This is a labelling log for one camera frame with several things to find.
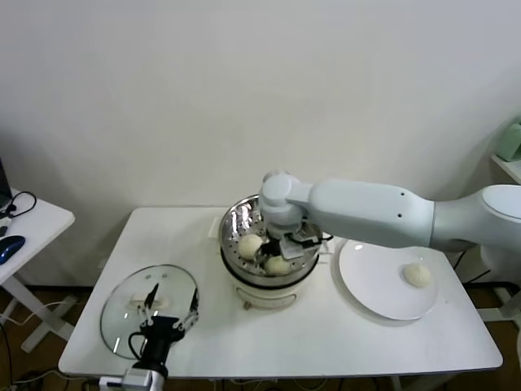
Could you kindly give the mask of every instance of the blue mouse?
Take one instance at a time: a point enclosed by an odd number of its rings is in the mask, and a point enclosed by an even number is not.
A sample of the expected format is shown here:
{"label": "blue mouse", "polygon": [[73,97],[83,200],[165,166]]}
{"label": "blue mouse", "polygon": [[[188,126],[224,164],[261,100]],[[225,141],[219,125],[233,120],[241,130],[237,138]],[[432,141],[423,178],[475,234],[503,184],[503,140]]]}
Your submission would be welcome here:
{"label": "blue mouse", "polygon": [[25,243],[23,236],[7,236],[0,239],[0,265],[3,265],[11,258]]}

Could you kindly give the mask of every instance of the wooden floor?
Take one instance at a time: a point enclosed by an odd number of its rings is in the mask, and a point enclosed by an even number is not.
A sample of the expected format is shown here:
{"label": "wooden floor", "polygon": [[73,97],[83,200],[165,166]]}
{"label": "wooden floor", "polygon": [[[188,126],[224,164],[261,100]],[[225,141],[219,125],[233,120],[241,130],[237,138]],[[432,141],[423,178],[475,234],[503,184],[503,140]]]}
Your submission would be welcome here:
{"label": "wooden floor", "polygon": [[[44,303],[63,300],[67,292],[36,292],[37,296]],[[73,293],[79,297],[79,302],[86,302],[87,293]],[[478,307],[497,306],[495,296],[484,290],[470,291],[474,303]],[[11,298],[0,289],[0,309],[5,308]],[[77,305],[67,315],[66,320],[75,323],[80,316],[83,305]],[[22,321],[30,313],[19,305],[12,317]],[[20,349],[22,341],[39,324],[38,319],[33,317],[24,326],[17,326],[7,322],[6,331],[11,346],[13,377],[18,380],[28,371],[42,371],[58,365],[59,356],[65,347],[65,342],[55,335],[49,335],[31,354],[26,354]],[[492,333],[504,358],[504,364],[495,371],[470,372],[456,376],[439,391],[468,390],[521,390],[521,371],[515,348],[517,330],[513,323],[490,323],[488,330]],[[414,378],[405,378],[403,383],[408,384]],[[312,389],[321,384],[320,380],[299,380],[301,386]],[[6,352],[6,343],[0,338],[0,390],[9,384],[9,370]],[[43,390],[49,391],[74,391],[81,390],[82,380],[73,380],[69,384],[58,376],[49,375],[45,378]],[[280,380],[277,383],[271,381],[248,383],[244,385],[233,384],[230,381],[210,382],[207,380],[169,380],[164,389],[171,390],[202,390],[202,391],[296,391],[299,386],[293,380]],[[391,390],[391,383],[388,378],[356,378],[356,379],[330,379],[321,388],[323,391],[387,391]]]}

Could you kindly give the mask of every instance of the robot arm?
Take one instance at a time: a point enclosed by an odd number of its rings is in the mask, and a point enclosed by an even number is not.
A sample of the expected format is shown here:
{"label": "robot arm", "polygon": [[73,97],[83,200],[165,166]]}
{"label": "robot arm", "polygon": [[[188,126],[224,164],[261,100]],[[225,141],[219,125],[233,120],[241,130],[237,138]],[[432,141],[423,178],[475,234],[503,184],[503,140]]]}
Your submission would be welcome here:
{"label": "robot arm", "polygon": [[389,185],[327,180],[302,183],[269,174],[260,212],[280,239],[310,220],[332,235],[392,248],[458,250],[480,244],[521,253],[521,187],[491,186],[460,200],[434,202]]}

